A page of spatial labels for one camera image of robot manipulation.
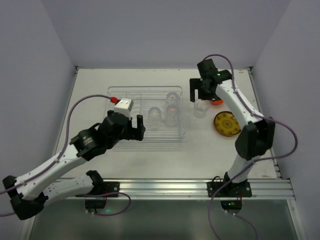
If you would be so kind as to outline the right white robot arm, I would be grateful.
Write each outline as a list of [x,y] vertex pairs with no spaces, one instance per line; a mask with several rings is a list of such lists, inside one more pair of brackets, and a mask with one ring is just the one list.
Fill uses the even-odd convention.
[[229,184],[241,184],[255,160],[260,160],[273,145],[275,123],[265,118],[241,92],[234,79],[233,70],[218,70],[212,59],[197,64],[199,78],[189,80],[190,101],[222,100],[240,126],[235,140],[236,158],[226,172]]

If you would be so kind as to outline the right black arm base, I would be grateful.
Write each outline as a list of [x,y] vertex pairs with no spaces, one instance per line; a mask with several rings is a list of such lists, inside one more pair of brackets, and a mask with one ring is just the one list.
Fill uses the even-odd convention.
[[207,193],[210,198],[215,193],[216,198],[228,198],[229,200],[220,200],[221,207],[227,212],[237,214],[243,207],[243,198],[251,198],[253,196],[251,185],[247,180],[240,183],[231,182],[218,191],[228,180],[229,178],[226,174],[223,178],[215,176],[206,183]]

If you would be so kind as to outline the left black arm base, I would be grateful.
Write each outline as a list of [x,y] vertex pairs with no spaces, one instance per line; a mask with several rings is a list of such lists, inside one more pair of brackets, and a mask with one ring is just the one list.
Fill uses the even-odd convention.
[[[120,190],[120,183],[118,181],[104,181],[101,175],[96,170],[89,170],[86,173],[90,177],[93,184],[93,189],[88,195],[102,195],[107,193],[115,193],[111,197],[117,198]],[[107,198],[101,199],[89,199],[85,200],[84,207],[89,212],[97,213],[97,210],[104,209],[107,203]]]

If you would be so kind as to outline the orange bowl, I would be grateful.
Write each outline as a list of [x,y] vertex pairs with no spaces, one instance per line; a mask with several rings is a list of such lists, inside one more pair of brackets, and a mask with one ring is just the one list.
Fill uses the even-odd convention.
[[213,105],[213,106],[218,106],[218,105],[221,105],[223,103],[224,103],[223,100],[211,100],[210,101],[210,104]]

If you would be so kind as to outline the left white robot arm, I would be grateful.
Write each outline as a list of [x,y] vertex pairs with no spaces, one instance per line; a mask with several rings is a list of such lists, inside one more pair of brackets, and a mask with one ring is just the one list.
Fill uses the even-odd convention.
[[10,197],[13,214],[27,220],[39,214],[45,206],[69,197],[103,198],[109,195],[104,181],[96,170],[89,170],[80,177],[59,181],[70,170],[103,155],[121,140],[142,141],[146,128],[143,116],[133,119],[121,113],[108,111],[103,122],[81,130],[55,156],[34,170],[2,180]]

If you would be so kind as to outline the olive brown plate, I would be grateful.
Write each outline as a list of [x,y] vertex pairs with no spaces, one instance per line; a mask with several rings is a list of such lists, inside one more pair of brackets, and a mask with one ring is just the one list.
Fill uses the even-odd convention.
[[241,132],[241,127],[230,111],[219,112],[212,121],[215,130],[221,132]]

